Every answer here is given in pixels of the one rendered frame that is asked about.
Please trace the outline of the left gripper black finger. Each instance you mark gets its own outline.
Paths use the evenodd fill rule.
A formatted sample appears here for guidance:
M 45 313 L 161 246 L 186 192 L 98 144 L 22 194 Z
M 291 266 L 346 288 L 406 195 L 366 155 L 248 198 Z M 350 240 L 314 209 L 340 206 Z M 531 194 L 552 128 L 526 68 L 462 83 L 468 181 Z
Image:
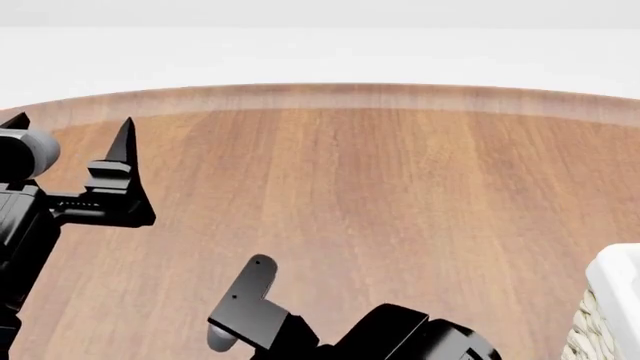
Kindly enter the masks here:
M 88 172 L 83 199 L 95 208 L 87 224 L 143 227 L 155 223 L 156 214 L 140 178 L 133 119 L 123 122 L 105 158 L 91 161 Z
M 0 124 L 0 130 L 28 130 L 30 119 L 26 113 L 22 112 L 13 116 L 11 119 Z

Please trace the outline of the wicker basket with white liner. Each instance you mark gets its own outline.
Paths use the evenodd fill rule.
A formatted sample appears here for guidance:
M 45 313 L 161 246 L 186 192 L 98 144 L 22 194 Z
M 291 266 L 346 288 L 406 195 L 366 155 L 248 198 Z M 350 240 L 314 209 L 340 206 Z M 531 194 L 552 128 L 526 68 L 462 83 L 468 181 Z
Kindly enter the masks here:
M 640 243 L 603 248 L 585 275 L 560 359 L 640 360 Z

